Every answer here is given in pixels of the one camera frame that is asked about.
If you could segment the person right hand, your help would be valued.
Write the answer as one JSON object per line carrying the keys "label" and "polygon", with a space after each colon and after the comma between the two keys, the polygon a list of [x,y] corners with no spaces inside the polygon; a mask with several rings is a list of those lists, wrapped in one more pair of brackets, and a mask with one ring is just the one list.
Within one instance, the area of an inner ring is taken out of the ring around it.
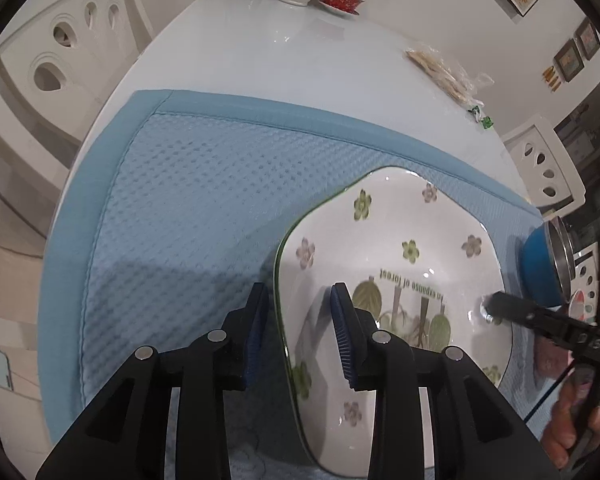
{"label": "person right hand", "polygon": [[[541,437],[544,451],[558,469],[564,469],[567,466],[569,450],[578,440],[576,411],[581,403],[583,393],[584,389],[576,385],[572,375],[564,380],[558,393],[558,399],[552,407],[550,421]],[[590,448],[595,450],[600,445],[600,406],[591,414],[588,428],[593,433]]]}

